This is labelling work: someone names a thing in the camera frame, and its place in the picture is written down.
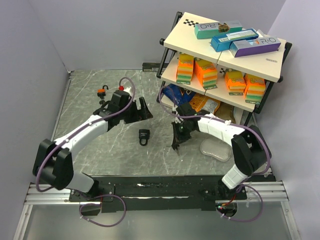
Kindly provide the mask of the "orange padlock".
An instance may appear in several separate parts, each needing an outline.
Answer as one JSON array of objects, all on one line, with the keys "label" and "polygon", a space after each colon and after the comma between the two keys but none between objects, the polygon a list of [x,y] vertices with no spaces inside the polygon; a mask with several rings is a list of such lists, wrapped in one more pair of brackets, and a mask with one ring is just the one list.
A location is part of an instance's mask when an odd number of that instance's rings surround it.
[{"label": "orange padlock", "polygon": [[97,96],[100,99],[104,99],[104,97],[106,96],[106,91],[109,89],[109,87],[107,85],[103,85],[102,88],[97,90]]}]

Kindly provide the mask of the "black padlock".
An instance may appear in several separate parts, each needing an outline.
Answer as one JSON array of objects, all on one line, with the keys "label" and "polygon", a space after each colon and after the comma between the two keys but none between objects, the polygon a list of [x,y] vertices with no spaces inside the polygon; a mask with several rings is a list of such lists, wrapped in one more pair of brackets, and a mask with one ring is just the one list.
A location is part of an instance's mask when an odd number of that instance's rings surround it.
[{"label": "black padlock", "polygon": [[141,146],[146,146],[148,144],[148,140],[150,139],[150,130],[149,129],[140,129],[138,131],[139,144]]}]

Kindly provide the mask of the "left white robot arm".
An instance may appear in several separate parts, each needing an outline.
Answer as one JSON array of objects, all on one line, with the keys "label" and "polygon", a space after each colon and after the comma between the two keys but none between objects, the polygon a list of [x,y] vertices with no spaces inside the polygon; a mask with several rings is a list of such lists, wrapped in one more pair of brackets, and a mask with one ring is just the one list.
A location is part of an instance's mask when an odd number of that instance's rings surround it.
[{"label": "left white robot arm", "polygon": [[72,189],[81,192],[87,201],[95,200],[99,193],[99,182],[91,176],[77,172],[73,157],[91,141],[110,131],[120,121],[131,124],[153,118],[143,97],[140,108],[130,93],[116,90],[111,100],[102,100],[87,121],[63,137],[54,141],[43,140],[38,147],[33,174],[36,183],[44,181],[57,190]]}]

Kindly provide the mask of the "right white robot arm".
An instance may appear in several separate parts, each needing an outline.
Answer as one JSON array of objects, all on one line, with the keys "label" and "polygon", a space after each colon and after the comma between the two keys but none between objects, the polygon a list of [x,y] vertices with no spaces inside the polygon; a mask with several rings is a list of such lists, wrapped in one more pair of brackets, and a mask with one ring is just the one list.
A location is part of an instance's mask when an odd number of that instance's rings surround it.
[{"label": "right white robot arm", "polygon": [[266,164],[270,167],[272,154],[259,128],[249,127],[222,120],[208,111],[195,111],[186,102],[174,106],[171,114],[175,117],[172,122],[173,140],[171,147],[176,151],[180,144],[191,138],[191,132],[198,131],[209,134],[228,144],[233,152],[234,165],[222,177],[218,193],[223,199],[230,199],[236,193],[236,187],[253,175]]}]

